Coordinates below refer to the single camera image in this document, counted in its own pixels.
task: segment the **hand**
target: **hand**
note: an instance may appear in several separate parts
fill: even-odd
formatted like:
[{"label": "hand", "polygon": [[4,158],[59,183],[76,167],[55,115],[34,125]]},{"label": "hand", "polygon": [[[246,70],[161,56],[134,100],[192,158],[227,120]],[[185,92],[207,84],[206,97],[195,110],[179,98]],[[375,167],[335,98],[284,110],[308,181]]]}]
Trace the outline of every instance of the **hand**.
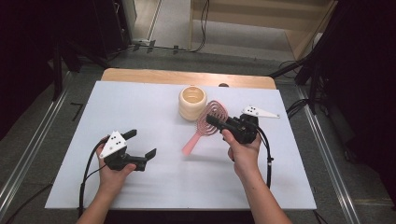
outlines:
[{"label": "hand", "polygon": [[[104,146],[105,144],[102,144],[96,149],[99,167],[103,167],[105,165],[104,160],[99,159],[99,155],[101,154]],[[135,164],[128,164],[120,171],[111,170],[107,166],[101,169],[99,171],[100,184],[98,193],[103,193],[108,197],[115,198],[120,193],[126,176],[128,176],[128,174],[130,174],[135,168]]]},{"label": "hand", "polygon": [[230,145],[228,156],[235,162],[233,168],[239,178],[244,178],[253,172],[259,172],[258,157],[260,143],[262,142],[260,135],[257,134],[256,139],[251,144],[241,145],[230,131],[223,129],[221,134]]}]

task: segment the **right hand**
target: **right hand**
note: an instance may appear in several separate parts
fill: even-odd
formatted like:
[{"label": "right hand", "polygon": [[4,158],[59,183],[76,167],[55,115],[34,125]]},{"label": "right hand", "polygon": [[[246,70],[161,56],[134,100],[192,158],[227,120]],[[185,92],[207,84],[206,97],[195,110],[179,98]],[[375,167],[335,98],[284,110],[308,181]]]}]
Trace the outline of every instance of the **right hand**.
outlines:
[{"label": "right hand", "polygon": [[256,139],[251,144],[245,145],[239,144],[233,137],[233,134],[226,129],[223,129],[221,134],[224,140],[230,145],[228,156],[235,162],[233,168],[239,178],[245,178],[252,173],[260,171],[258,157],[262,139],[258,133]]}]

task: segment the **pink plastic object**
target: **pink plastic object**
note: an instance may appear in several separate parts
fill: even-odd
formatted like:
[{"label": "pink plastic object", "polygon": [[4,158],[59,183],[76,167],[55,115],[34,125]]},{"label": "pink plastic object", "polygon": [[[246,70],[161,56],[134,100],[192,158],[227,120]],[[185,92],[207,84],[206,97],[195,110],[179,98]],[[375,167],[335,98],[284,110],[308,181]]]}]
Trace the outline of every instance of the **pink plastic object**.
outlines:
[{"label": "pink plastic object", "polygon": [[227,109],[220,102],[209,102],[196,122],[197,131],[195,135],[192,136],[190,141],[181,150],[184,155],[190,155],[201,136],[209,136],[218,131],[215,126],[206,122],[206,115],[208,114],[218,118],[222,122],[225,122],[228,118]]}]

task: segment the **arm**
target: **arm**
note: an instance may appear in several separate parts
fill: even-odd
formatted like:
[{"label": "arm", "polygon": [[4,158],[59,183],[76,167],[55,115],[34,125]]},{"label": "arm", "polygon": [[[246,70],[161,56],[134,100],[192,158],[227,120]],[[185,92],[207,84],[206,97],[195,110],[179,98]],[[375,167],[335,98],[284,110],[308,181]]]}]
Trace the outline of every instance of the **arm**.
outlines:
[{"label": "arm", "polygon": [[230,145],[228,155],[235,162],[233,168],[242,182],[251,213],[256,223],[291,223],[262,179],[258,156],[260,136],[253,143],[240,145],[228,130],[222,130],[224,140]]},{"label": "arm", "polygon": [[[104,144],[96,149],[96,155],[100,155]],[[99,160],[99,167],[105,165],[103,160]],[[120,193],[125,182],[126,176],[130,174],[136,166],[134,164],[126,165],[121,171],[113,171],[108,167],[104,167],[99,172],[100,184],[96,195],[88,208],[79,218],[77,223],[104,223],[106,214],[110,205],[113,203],[116,196]]]}]

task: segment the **white table surface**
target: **white table surface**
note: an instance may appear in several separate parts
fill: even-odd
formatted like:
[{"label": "white table surface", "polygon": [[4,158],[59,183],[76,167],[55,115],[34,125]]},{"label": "white table surface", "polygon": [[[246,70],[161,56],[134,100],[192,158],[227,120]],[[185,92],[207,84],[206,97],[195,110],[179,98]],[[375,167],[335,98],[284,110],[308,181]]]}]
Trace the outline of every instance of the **white table surface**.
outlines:
[{"label": "white table surface", "polygon": [[[112,204],[113,209],[244,210],[249,209],[242,184],[227,156],[228,145],[219,133],[201,137],[190,156],[181,149],[195,133],[194,122],[178,114],[178,95],[186,85],[98,81],[64,157],[46,208],[78,207],[79,186],[93,147],[112,131],[137,129],[127,141],[127,153],[144,156],[157,148],[145,172],[133,172]],[[279,91],[200,86],[208,102],[222,102],[230,117],[239,117],[248,105],[279,114],[260,118],[271,146],[271,191],[283,209],[316,209],[304,166]],[[266,149],[259,165],[266,180]],[[96,157],[91,171],[98,168]],[[97,190],[99,175],[86,185],[84,205]]]}]

